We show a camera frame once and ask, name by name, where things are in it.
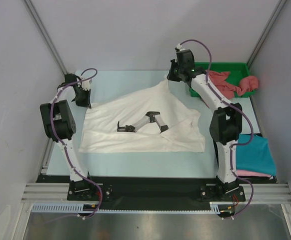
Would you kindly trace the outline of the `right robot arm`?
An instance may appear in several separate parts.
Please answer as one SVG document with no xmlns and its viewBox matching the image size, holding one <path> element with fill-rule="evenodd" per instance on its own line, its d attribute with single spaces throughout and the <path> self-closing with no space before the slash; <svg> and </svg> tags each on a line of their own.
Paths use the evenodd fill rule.
<svg viewBox="0 0 291 240">
<path fill-rule="evenodd" d="M 236 144 L 242 132 L 242 107 L 233 104 L 213 84 L 207 70 L 195 65 L 189 49 L 177 49 L 167 76 L 169 81 L 184 82 L 205 102 L 212 112 L 209 133 L 217 149 L 218 171 L 214 198 L 234 200 L 239 190 L 236 170 Z"/>
</svg>

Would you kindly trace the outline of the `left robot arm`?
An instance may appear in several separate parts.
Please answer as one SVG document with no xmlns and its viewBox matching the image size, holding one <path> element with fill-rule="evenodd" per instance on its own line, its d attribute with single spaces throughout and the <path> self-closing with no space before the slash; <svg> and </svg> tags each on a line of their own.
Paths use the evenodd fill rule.
<svg viewBox="0 0 291 240">
<path fill-rule="evenodd" d="M 74 73 L 66 74 L 64 82 L 57 87 L 53 100 L 39 107 L 45 134 L 60 148 L 69 169 L 69 201 L 102 199 L 102 190 L 93 182 L 75 146 L 74 135 L 77 126 L 67 100 L 67 95 L 74 93 L 72 101 L 76 106 L 90 108 L 91 79 L 84 79 Z"/>
</svg>

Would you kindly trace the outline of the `white t-shirt with robot print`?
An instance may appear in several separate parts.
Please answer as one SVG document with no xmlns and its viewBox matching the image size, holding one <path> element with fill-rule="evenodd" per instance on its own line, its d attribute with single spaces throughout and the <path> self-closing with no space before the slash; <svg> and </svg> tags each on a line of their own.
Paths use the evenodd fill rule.
<svg viewBox="0 0 291 240">
<path fill-rule="evenodd" d="M 81 153 L 205 151 L 198 110 L 187 108 L 167 79 L 113 101 L 94 103 L 86 111 Z"/>
</svg>

